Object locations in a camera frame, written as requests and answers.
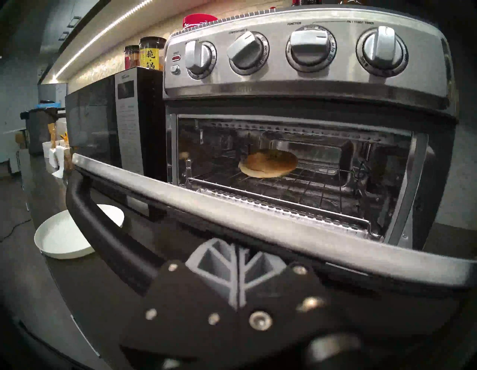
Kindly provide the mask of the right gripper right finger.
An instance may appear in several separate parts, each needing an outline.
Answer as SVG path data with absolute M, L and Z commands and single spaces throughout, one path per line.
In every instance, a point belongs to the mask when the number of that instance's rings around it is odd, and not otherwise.
M 343 312 L 304 264 L 238 249 L 239 338 L 320 338 L 352 332 Z

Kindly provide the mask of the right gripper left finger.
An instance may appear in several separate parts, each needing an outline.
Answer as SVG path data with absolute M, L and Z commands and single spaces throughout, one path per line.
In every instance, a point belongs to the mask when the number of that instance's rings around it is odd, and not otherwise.
M 239 333 L 236 246 L 199 245 L 183 262 L 167 261 L 124 330 L 125 356 L 214 356 Z

